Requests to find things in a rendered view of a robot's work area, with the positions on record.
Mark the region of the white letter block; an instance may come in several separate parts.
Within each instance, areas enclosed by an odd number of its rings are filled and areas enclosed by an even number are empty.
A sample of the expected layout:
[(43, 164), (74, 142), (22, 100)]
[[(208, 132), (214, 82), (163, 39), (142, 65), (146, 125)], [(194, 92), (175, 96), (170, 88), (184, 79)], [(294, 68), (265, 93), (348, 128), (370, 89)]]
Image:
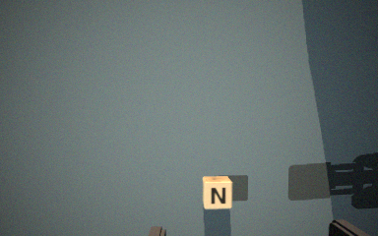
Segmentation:
[(205, 209), (232, 208), (232, 182), (228, 177), (203, 178)]

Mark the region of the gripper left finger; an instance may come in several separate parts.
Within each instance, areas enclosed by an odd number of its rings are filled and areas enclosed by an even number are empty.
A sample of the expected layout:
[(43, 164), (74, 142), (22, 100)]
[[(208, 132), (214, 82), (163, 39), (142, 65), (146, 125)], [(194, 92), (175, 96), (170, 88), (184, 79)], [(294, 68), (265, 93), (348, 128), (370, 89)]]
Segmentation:
[(161, 229), (161, 227), (151, 227), (149, 236), (166, 236), (165, 229)]

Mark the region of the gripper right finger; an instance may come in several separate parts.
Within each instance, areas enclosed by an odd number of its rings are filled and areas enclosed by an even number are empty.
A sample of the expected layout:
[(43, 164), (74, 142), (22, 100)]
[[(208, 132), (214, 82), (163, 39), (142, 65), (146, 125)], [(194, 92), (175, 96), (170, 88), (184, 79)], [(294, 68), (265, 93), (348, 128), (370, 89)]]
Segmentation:
[(329, 225), (329, 236), (370, 236), (344, 219), (333, 220)]

